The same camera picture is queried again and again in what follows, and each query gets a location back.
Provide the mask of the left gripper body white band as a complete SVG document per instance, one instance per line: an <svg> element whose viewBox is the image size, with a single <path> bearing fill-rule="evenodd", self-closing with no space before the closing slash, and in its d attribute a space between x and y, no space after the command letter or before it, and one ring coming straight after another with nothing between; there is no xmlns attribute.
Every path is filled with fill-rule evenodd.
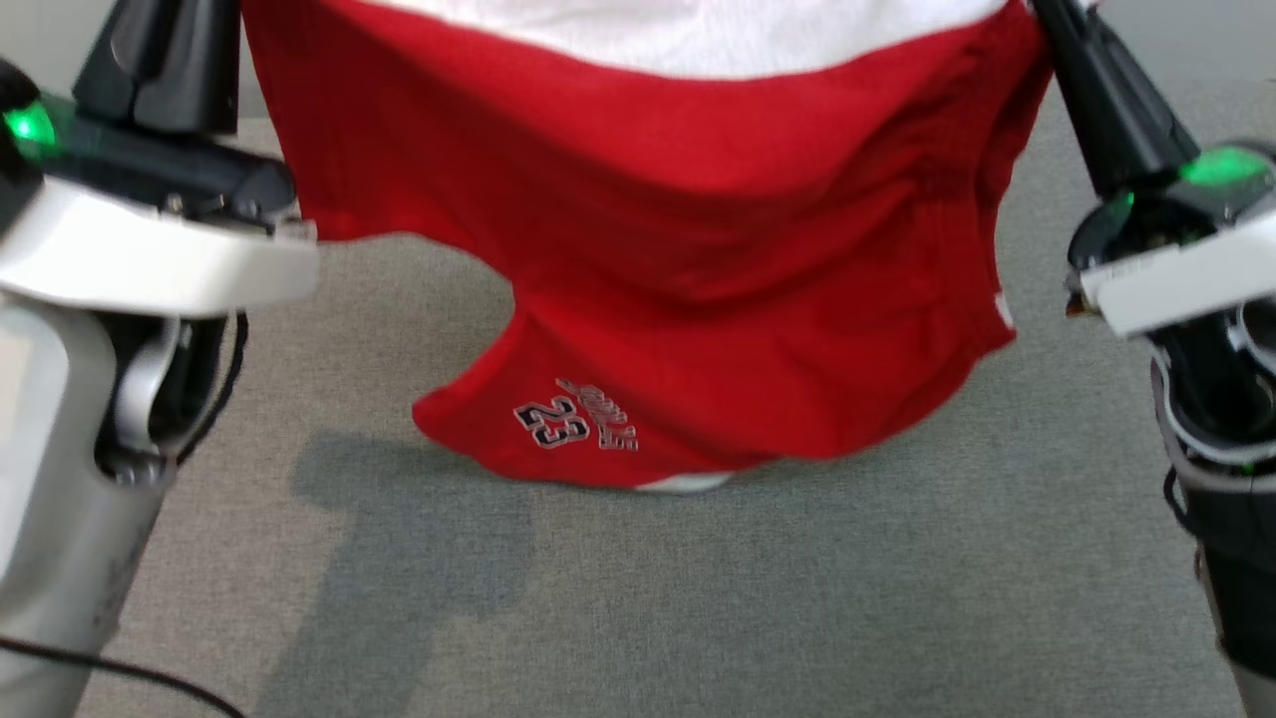
<svg viewBox="0 0 1276 718"><path fill-rule="evenodd" d="M102 122L3 64L3 289L176 318L287 304L320 264L293 209L282 159Z"/></svg>

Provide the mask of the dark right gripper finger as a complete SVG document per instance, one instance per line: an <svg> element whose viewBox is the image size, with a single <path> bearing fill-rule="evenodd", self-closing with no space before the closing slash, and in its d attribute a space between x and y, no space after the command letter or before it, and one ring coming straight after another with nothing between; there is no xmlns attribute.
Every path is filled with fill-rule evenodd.
<svg viewBox="0 0 1276 718"><path fill-rule="evenodd" d="M1164 186L1198 158L1198 142L1097 9L1079 1L1030 6L1099 199Z"/></svg>

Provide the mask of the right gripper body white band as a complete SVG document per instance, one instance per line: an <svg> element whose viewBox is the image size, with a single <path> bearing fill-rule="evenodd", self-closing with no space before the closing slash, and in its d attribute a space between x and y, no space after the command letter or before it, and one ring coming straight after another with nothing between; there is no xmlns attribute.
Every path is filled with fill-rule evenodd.
<svg viewBox="0 0 1276 718"><path fill-rule="evenodd" d="M1147 189L1116 193L1068 246L1065 314L1145 335L1273 295L1273 145L1208 147Z"/></svg>

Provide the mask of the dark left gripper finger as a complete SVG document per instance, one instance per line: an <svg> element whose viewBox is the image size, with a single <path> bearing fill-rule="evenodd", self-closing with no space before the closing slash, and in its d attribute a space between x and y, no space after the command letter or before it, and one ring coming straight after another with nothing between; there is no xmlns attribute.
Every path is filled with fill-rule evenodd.
<svg viewBox="0 0 1276 718"><path fill-rule="evenodd" d="M140 89L151 45L151 1L115 1L73 87L78 108L124 120Z"/></svg>
<svg viewBox="0 0 1276 718"><path fill-rule="evenodd" d="M171 8L160 69L138 94L138 124L168 135L235 135L240 3L174 1Z"/></svg>

